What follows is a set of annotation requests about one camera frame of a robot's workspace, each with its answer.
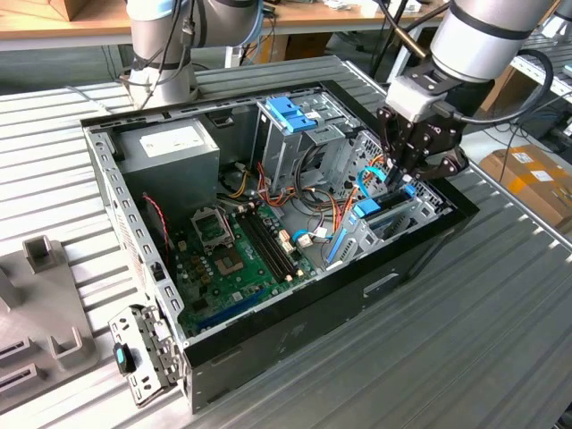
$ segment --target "white label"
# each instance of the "white label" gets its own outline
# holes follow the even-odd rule
[[[553,181],[554,179],[544,170],[537,170],[535,172],[531,172],[536,179],[539,181]]]
[[[148,157],[170,154],[204,144],[192,126],[148,134],[143,136],[140,142]]]
[[[521,164],[528,164],[533,163],[534,159],[525,154],[524,152],[516,152],[516,154],[512,154]]]

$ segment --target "ram slot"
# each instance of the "ram slot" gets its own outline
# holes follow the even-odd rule
[[[244,214],[237,219],[277,282],[283,282],[287,275],[293,275],[296,272],[292,262],[256,214]]]

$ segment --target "blue plastic latch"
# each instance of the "blue plastic latch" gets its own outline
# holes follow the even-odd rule
[[[266,107],[289,132],[312,130],[317,126],[316,121],[308,119],[300,107],[287,97],[269,98],[266,100]]]
[[[381,209],[382,208],[379,207],[379,204],[377,204],[371,198],[364,199],[363,201],[360,201],[354,205],[354,213],[357,215],[357,217],[360,218],[370,215],[371,213],[375,213]]]
[[[405,191],[409,194],[410,197],[415,195],[415,186],[409,184],[405,185]]]
[[[123,362],[125,362],[125,355],[123,354],[122,349],[117,349],[117,351],[115,352],[115,355],[117,356],[117,363],[118,364],[122,364]]]
[[[328,255],[328,264],[330,264],[332,262],[333,257],[336,256],[336,252],[340,248],[341,242],[343,241],[343,238],[346,236],[347,233],[348,233],[348,230],[346,230],[345,228],[343,230],[341,230],[340,235],[338,236],[338,239],[336,240],[336,243],[333,245],[333,248],[332,248],[332,251],[330,252],[330,255]]]

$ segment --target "cardboard box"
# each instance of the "cardboard box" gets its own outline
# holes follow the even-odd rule
[[[0,0],[3,11],[71,21],[89,0]]]
[[[496,150],[481,161],[496,181],[506,153]],[[502,185],[560,232],[572,231],[572,176],[538,147],[510,149]]]

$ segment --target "wooden workbench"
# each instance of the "wooden workbench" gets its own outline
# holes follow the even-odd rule
[[[412,21],[427,10],[404,16],[402,21]],[[276,13],[277,35],[380,29],[383,23],[382,13],[365,16],[359,6],[334,11],[322,3],[287,3],[277,5]],[[270,28],[265,20],[265,32]],[[121,43],[130,43],[123,0],[92,0],[72,22],[0,11],[0,51]]]

